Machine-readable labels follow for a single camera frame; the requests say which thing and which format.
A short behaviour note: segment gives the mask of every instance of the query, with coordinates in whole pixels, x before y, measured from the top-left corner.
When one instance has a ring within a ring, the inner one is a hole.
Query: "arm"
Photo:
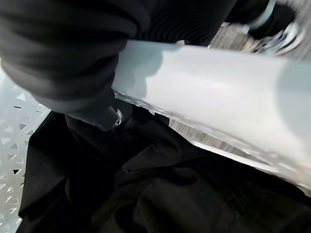
[[[117,109],[131,112],[110,88],[118,53],[149,20],[127,2],[1,0],[3,69],[53,111],[110,130]]]

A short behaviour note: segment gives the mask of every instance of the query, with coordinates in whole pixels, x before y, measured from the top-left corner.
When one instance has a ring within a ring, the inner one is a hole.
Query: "perforated metal panel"
[[[0,233],[14,233],[30,136],[49,113],[0,71]]]

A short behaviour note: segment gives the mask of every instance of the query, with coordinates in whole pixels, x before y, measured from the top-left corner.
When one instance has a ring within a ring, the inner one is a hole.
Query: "shoe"
[[[262,40],[250,38],[242,51],[278,56],[295,49],[304,38],[305,31],[297,22],[292,22],[275,36]]]

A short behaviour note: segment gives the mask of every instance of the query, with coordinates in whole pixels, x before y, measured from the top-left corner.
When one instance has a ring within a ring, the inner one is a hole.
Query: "black pants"
[[[160,0],[148,31],[137,39],[209,45],[224,21],[245,24],[260,16],[269,0]],[[250,34],[261,39],[285,29],[295,18],[288,6],[277,4],[269,20]]]

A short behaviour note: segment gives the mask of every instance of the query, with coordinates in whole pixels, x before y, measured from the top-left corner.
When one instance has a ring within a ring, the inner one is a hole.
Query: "white metal bar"
[[[261,157],[284,178],[311,187],[310,76],[304,62],[131,41],[113,89],[122,100]]]

